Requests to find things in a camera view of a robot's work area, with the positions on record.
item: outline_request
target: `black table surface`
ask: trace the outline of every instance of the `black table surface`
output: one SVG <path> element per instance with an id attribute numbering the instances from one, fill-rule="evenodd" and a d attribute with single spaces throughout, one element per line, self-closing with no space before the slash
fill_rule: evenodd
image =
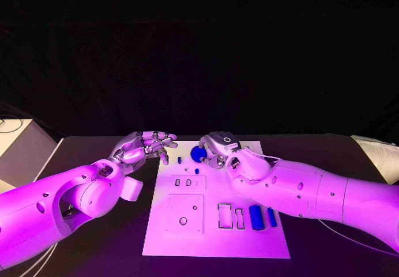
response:
<path id="1" fill-rule="evenodd" d="M 260 140 L 265 155 L 304 162 L 346 177 L 385 182 L 350 137 L 336 134 L 237 137 Z M 67 137 L 39 179 L 107 158 L 120 139 Z M 178 139 L 199 140 L 201 136 Z M 157 169 L 159 159 L 150 159 L 130 175 L 144 182 L 137 202 L 120 199 L 113 211 L 58 243 L 39 276 L 399 276 L 398 257 L 360 246 L 317 220 L 283 213 L 291 259 L 143 256 Z M 358 241 L 392 251 L 365 232 L 336 222 L 326 223 Z M 0 276 L 19 276 L 39 257 L 2 271 Z"/>

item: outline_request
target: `blue ball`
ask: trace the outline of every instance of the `blue ball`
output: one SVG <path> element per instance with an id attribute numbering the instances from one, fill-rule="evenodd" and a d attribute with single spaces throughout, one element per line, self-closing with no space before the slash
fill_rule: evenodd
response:
<path id="1" fill-rule="evenodd" d="M 195 162 L 201 163 L 201 158 L 208 156 L 206 149 L 201 148 L 199 146 L 195 146 L 190 152 L 190 156 Z"/>

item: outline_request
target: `circular hole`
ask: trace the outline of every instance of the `circular hole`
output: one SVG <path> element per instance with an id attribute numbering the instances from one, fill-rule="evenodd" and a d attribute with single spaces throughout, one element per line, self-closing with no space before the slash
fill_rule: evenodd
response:
<path id="1" fill-rule="evenodd" d="M 180 218 L 180 224 L 186 225 L 188 224 L 188 219 L 186 218 Z"/>

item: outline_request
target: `robotic hand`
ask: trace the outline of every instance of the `robotic hand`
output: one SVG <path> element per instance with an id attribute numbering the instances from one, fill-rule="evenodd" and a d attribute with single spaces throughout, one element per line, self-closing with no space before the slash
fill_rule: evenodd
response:
<path id="1" fill-rule="evenodd" d="M 226 166 L 239 196 L 287 215 L 340 222 L 372 234 L 399 252 L 399 187 L 342 177 L 299 162 L 242 148 L 229 132 L 199 141 L 215 154 L 201 158 L 215 169 Z"/>
<path id="2" fill-rule="evenodd" d="M 117 144 L 108 159 L 81 166 L 0 194 L 0 270 L 36 256 L 78 227 L 104 216 L 121 197 L 136 201 L 143 183 L 127 174 L 147 158 L 169 164 L 165 147 L 176 136 L 134 132 Z M 69 204 L 62 212 L 61 204 Z"/>

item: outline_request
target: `black backdrop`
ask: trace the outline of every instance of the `black backdrop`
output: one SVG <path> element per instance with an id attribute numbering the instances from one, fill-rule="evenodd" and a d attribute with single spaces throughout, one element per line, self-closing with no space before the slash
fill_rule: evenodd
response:
<path id="1" fill-rule="evenodd" d="M 229 130 L 399 143 L 395 2 L 82 2 L 2 10 L 0 109 L 55 136 Z"/>

